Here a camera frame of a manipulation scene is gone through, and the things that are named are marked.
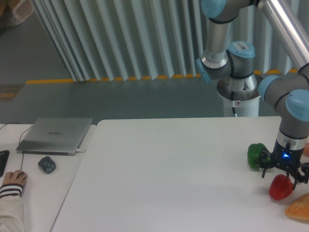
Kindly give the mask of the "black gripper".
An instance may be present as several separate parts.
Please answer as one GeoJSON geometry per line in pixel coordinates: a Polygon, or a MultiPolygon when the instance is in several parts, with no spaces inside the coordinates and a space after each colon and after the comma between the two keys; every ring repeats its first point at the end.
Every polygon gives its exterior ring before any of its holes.
{"type": "Polygon", "coordinates": [[[286,150],[277,141],[272,153],[263,148],[257,160],[257,166],[262,169],[261,177],[265,177],[267,169],[277,167],[294,178],[293,190],[298,183],[307,184],[309,181],[309,163],[300,163],[302,153],[303,149],[292,150],[292,147],[290,147],[289,150],[286,150]]]}

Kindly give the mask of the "white sleeved forearm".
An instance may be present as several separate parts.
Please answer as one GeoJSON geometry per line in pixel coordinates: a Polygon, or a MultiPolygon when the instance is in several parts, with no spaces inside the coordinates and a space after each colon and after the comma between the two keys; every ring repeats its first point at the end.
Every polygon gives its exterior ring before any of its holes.
{"type": "Polygon", "coordinates": [[[0,231],[24,232],[23,187],[20,184],[5,184],[0,188],[0,231]]]}

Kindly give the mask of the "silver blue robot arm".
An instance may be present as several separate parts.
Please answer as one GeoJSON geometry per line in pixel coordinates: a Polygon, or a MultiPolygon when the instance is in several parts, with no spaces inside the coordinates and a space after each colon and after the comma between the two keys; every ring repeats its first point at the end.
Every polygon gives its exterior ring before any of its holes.
{"type": "Polygon", "coordinates": [[[284,0],[203,0],[202,12],[210,20],[211,36],[206,50],[197,60],[202,78],[209,82],[224,75],[245,79],[236,73],[236,63],[226,40],[230,23],[240,9],[256,6],[264,13],[298,70],[294,79],[276,76],[264,78],[259,95],[281,117],[281,124],[272,153],[264,150],[258,158],[263,170],[278,168],[292,176],[295,183],[308,183],[309,166],[300,158],[309,136],[309,38],[291,7],[284,0]]]}

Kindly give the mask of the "person's hand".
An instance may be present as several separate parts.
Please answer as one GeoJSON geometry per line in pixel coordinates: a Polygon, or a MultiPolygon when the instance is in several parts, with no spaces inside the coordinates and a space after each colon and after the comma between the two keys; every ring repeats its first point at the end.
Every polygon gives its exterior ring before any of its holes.
{"type": "Polygon", "coordinates": [[[22,170],[16,170],[14,172],[7,172],[4,176],[4,180],[2,183],[2,186],[20,186],[24,188],[27,182],[27,176],[25,174],[22,174],[22,170]]]}

